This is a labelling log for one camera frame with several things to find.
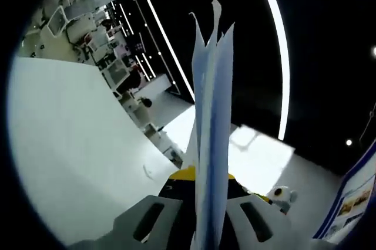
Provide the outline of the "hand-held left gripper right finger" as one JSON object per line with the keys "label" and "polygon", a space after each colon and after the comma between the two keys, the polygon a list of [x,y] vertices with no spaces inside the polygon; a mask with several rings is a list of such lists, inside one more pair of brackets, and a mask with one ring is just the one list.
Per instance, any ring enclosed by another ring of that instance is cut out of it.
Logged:
{"label": "hand-held left gripper right finger", "polygon": [[250,195],[229,174],[225,213],[226,249],[291,249],[291,222],[280,210]]}

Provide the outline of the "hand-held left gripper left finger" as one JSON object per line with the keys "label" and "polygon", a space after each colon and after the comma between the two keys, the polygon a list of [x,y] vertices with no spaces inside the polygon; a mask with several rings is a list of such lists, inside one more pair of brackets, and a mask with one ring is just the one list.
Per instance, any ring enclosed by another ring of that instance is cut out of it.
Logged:
{"label": "hand-held left gripper left finger", "polygon": [[195,169],[173,173],[158,196],[148,195],[118,216],[114,249],[190,249],[196,225]]}

